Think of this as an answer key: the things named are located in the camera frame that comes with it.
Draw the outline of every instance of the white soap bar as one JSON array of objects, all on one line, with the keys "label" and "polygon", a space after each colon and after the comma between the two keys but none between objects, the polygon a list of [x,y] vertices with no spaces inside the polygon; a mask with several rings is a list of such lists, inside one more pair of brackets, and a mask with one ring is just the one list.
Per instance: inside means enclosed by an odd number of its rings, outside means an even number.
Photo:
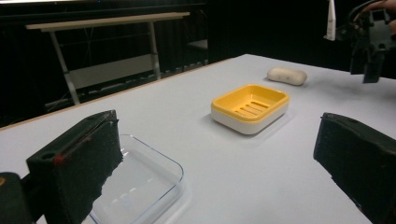
[{"label": "white soap bar", "polygon": [[284,67],[274,67],[267,73],[270,80],[301,86],[306,82],[307,75],[304,71]]}]

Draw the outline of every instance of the tabletop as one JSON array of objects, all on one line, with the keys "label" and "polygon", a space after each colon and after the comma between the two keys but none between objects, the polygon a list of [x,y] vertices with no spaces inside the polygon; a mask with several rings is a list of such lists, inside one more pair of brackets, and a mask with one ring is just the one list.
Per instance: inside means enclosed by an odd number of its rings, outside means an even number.
[{"label": "tabletop", "polygon": [[[303,86],[266,78],[275,66],[304,70]],[[244,135],[210,117],[213,99],[255,83],[286,92],[286,113]],[[313,159],[323,113],[350,117],[396,137],[396,80],[242,55],[4,128],[0,171],[28,173],[25,159],[89,115],[115,109],[120,133],[180,163],[186,189],[161,223],[370,221]]]},{"label": "tabletop", "polygon": [[39,23],[26,25],[26,29],[35,30],[40,29],[42,32],[55,32],[62,30],[73,30],[87,27],[98,27],[98,26],[109,26],[109,25],[121,25],[139,22],[151,22],[151,21],[168,21],[182,19],[185,16],[189,16],[190,12],[166,12],[158,14],[146,14],[128,17],[112,17],[95,20],[85,21],[60,21],[51,23]]}]

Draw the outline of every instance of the yellow soap tray insert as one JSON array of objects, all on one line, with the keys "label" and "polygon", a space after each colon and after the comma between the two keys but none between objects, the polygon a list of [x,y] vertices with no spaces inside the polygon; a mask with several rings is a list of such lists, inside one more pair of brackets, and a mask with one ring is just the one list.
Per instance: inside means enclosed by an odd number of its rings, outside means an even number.
[{"label": "yellow soap tray insert", "polygon": [[240,133],[253,134],[282,116],[288,105],[285,92],[248,84],[213,100],[211,116]]}]

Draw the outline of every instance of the dark background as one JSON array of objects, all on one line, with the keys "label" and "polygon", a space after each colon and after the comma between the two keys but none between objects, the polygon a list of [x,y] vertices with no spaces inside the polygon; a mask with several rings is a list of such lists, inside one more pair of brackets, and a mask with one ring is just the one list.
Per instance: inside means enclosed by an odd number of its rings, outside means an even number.
[{"label": "dark background", "polygon": [[[337,21],[344,23],[350,9],[362,1],[336,2]],[[190,11],[183,21],[155,23],[162,72],[180,67],[186,24],[193,25],[196,11],[207,15],[207,26],[193,32],[208,38],[209,63],[255,54],[320,67],[349,69],[350,43],[324,39],[328,1],[235,1],[235,0],[103,0],[68,4],[0,5],[0,116],[21,121],[48,113],[45,104],[67,93],[50,36],[26,30],[25,24],[87,20],[110,16]],[[131,24],[95,28],[97,39],[131,36],[107,42],[92,42],[92,57],[86,46],[69,47],[86,39],[90,30],[59,32],[69,69],[116,61],[149,53],[144,35],[147,26]]]}]

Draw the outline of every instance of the red marking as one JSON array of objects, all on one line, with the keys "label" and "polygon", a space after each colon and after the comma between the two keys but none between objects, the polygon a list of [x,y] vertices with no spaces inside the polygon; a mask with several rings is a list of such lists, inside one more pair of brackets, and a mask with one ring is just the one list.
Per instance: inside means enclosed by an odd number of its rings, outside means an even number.
[{"label": "red marking", "polygon": [[64,156],[63,155],[59,155],[59,156],[57,156],[57,157],[55,157],[53,159],[53,163],[54,164],[61,164],[63,162],[64,162]]}]

